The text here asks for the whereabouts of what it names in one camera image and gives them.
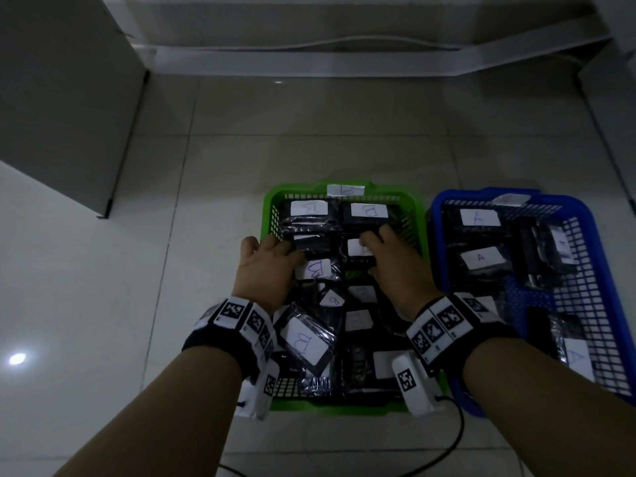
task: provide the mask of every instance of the blue plastic basket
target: blue plastic basket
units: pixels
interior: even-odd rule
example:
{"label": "blue plastic basket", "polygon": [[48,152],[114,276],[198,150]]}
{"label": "blue plastic basket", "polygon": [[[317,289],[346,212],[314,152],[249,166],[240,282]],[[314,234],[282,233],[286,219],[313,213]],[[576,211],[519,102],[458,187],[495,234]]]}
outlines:
{"label": "blue plastic basket", "polygon": [[[531,199],[521,207],[491,204],[495,197],[509,193],[528,194]],[[550,216],[563,222],[572,252],[579,263],[579,272],[566,276],[564,286],[552,292],[522,287],[514,277],[510,277],[505,285],[507,318],[526,338],[525,313],[528,306],[576,314],[583,323],[596,382],[636,405],[633,393],[636,389],[636,349],[590,209],[573,197],[541,194],[537,189],[486,187],[481,191],[449,190],[439,193],[430,209],[428,229],[431,261],[436,266],[436,278],[442,291],[450,288],[442,230],[444,206],[492,206],[506,221],[519,216]],[[466,411],[485,417],[477,403],[461,390],[457,380],[450,378],[449,385],[453,396]]]}

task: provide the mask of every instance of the plastic basket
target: plastic basket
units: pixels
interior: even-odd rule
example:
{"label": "plastic basket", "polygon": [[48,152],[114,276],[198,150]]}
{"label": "plastic basket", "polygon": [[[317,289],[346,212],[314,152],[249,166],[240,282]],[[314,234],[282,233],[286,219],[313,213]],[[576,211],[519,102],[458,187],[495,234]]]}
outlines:
{"label": "plastic basket", "polygon": [[[284,200],[324,199],[328,197],[326,195],[328,184],[364,186],[363,196],[339,197],[338,199],[342,201],[398,204],[404,212],[399,235],[416,248],[421,255],[428,257],[424,208],[419,198],[410,194],[403,187],[375,185],[368,181],[321,181],[315,185],[282,184],[274,187],[266,195],[263,202],[261,238],[267,234],[274,234],[278,238],[282,237],[277,207]],[[448,389],[445,378],[439,381],[443,389]],[[407,411],[403,402],[392,402],[383,407],[367,407],[325,405],[319,401],[314,401],[311,397],[301,399],[296,380],[292,378],[279,378],[275,388],[272,410],[316,411],[335,415],[385,415],[390,411]]]}
{"label": "plastic basket", "polygon": [[[575,313],[585,329],[596,382],[609,391],[636,404],[636,350],[614,288],[594,218],[585,204],[570,196],[541,194],[536,189],[487,187],[481,191],[449,190],[433,200],[429,213],[429,243],[442,291],[448,291],[449,272],[446,243],[442,231],[444,206],[492,206],[490,201],[502,194],[528,194],[531,199],[521,207],[495,206],[504,220],[519,216],[560,219],[579,263],[579,272],[568,275],[564,286],[550,291],[524,288],[510,277],[505,285],[507,317],[523,338],[527,337],[525,311],[541,306],[551,311]],[[472,415],[484,417],[483,410],[461,391],[457,380],[450,378],[453,396]]]}

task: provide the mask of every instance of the right hand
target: right hand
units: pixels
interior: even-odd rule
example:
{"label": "right hand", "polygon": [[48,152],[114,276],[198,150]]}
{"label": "right hand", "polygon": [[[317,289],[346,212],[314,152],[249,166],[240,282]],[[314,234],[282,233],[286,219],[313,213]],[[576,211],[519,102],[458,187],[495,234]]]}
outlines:
{"label": "right hand", "polygon": [[425,304],[444,294],[433,282],[430,265],[415,249],[386,224],[379,233],[381,240],[370,231],[360,236],[360,244],[371,250],[377,262],[369,274],[393,304],[410,320],[415,320]]}

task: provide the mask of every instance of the green plastic basket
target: green plastic basket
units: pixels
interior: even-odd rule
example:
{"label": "green plastic basket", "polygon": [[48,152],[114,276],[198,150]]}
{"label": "green plastic basket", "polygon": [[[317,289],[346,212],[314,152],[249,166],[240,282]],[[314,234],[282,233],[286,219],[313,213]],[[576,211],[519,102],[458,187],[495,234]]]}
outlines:
{"label": "green plastic basket", "polygon": [[[375,185],[369,181],[321,181],[318,184],[282,184],[270,190],[263,201],[263,222],[261,224],[261,240],[268,234],[282,238],[279,224],[280,216],[277,207],[285,200],[325,199],[327,185],[364,186],[363,196],[343,196],[342,201],[360,201],[369,203],[390,203],[401,207],[404,215],[399,235],[426,259],[429,258],[429,248],[426,238],[426,223],[424,207],[419,198],[412,195],[403,187],[395,185]],[[445,377],[438,378],[444,393],[448,393]],[[383,407],[327,405],[314,401],[311,397],[300,398],[296,389],[296,382],[291,378],[280,378],[276,385],[274,401],[271,410],[274,411],[313,411],[330,415],[386,415],[388,412],[406,412],[403,402],[392,402]]]}

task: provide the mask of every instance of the left hand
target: left hand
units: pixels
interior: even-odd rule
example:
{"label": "left hand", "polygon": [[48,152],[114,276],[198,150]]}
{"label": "left hand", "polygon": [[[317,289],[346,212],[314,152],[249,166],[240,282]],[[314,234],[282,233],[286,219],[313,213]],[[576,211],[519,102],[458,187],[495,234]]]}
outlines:
{"label": "left hand", "polygon": [[305,262],[305,254],[300,249],[292,251],[289,241],[270,234],[259,245],[255,237],[247,237],[241,241],[232,296],[257,303],[272,315],[296,285],[291,273]]}

